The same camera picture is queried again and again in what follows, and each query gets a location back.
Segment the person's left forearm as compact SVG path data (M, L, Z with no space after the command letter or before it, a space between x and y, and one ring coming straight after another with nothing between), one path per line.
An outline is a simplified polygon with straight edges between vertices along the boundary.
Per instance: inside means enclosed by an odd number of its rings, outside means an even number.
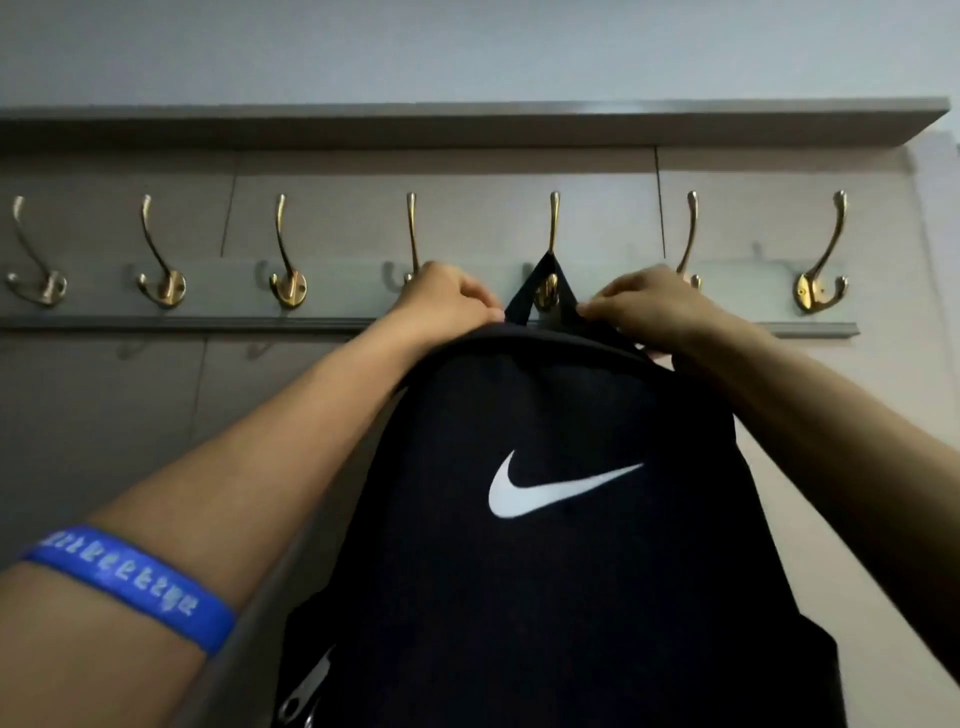
M424 345L383 320L92 517L235 615ZM0 574L0 728L154 728L207 656L102 591L20 562Z

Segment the person's left hand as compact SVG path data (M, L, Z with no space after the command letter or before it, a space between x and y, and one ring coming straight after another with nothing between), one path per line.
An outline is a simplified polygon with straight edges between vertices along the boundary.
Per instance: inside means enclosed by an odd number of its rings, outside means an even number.
M488 324L462 324L455 310L460 268L429 261L414 275L384 321L423 346L439 346Z

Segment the person's right hand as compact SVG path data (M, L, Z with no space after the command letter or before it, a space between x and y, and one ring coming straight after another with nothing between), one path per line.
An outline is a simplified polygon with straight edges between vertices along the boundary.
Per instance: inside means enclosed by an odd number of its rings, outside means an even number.
M639 275L637 327L634 332L617 331L648 349L693 358L722 342L737 327L728 312L666 265L624 275Z

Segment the person's right forearm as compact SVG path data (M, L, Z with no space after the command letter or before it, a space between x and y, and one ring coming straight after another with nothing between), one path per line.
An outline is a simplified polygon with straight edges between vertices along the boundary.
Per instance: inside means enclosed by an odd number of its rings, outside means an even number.
M960 451L858 384L713 304L670 325L960 687Z

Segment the row of brass coat hooks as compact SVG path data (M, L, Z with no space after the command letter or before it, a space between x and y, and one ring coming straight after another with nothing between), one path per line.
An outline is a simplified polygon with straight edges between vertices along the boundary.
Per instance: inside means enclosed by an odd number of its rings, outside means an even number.
M550 204L550 230L548 247L545 254L546 261L556 260L556 237L559 224L561 193L558 190L552 191L549 196ZM22 291L23 279L15 272L6 275L6 285L17 296L24 300L35 302L43 307L54 307L59 301L66 297L68 289L68 280L59 270L52 268L48 262L34 249L27 237L23 227L21 214L25 198L15 196L11 201L10 215L13 223L14 233L18 243L23 248L27 256L36 264L44 276L44 282L36 295L26 295ZM179 306L184 297L186 297L186 278L182 272L171 268L171 266L161 256L157 249L150 230L150 210L152 198L145 195L141 200L139 212L142 235L150 249L150 253L155 258L162 272L161 280L156 283L148 280L144 273L139 273L136 277L136 286L138 290L149 299L155 306L164 310L172 310ZM286 205L286 196L279 194L277 196L274 209L274 231L278 250L284 266L284 275L271 273L269 276L270 292L276 298L282 308L294 310L300 307L306 299L308 283L304 272L297 269L290 259L290 256L284 246L283 241L283 220ZM416 205L417 196L410 192L406 196L407 220L409 228L409 237L411 243L411 255L413 272L404 278L404 283L408 284L420 272L421 264L417 248L416 238ZM689 210L688 238L684 254L678 264L677 274L683 276L687 272L687 266L690 261L690 253L694 244L697 225L699 221L699 196L694 190L687 193L687 205ZM796 285L796 296L798 306L801 310L813 313L826 310L835 305L845 294L849 284L848 279L841 275L835 280L834 296L830 299L823 299L823 287L819 283L819 277L829 262L834 252L835 246L841 237L846 224L846 217L849 210L849 196L846 191L838 190L833 194L833 205L836 212L834 230L825 252L818 259L816 264L806 273L798 277ZM559 298L559 276L558 273L548 273L543 282L537 285L535 289L536 305L541 310L549 310L556 305Z

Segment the black backpack with white logo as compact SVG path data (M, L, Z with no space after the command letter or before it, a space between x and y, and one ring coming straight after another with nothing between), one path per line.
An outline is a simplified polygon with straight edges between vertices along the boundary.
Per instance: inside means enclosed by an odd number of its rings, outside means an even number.
M735 416L551 253L412 370L270 728L847 728Z

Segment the blue rubber wristband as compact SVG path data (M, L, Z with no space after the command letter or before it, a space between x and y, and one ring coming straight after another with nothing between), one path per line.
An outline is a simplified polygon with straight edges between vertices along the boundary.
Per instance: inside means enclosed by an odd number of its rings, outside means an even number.
M166 626L206 656L234 631L232 607L193 578L126 540L80 524L54 531L22 560L51 569L111 596Z

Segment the grey wooden coat rack panel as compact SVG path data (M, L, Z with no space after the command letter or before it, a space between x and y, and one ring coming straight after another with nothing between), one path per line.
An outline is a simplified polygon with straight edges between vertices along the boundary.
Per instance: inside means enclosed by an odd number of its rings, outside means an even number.
M791 249L721 261L722 216L748 193L721 192L716 156L777 162L780 186L800 167L868 161L945 116L945 98L657 101L619 103L362 103L91 106L0 111L0 332L65 334L357 334L380 317L413 272L406 196L414 192L419 263L443 259L482 279L507 305L562 268L560 297L593 295L626 268L678 262L683 181L700 188L713 230L689 273L709 293L794 337L858 334L851 305L810 316L794 280L827 249L834 193L854 199L866 234L881 189L850 169L803 192L786 223ZM547 262L552 191L560 193L556 255ZM308 289L282 307L275 232ZM162 279L150 233L186 279L180 305L159 308L137 276ZM15 234L12 201L30 245L66 276L43 306L44 275Z

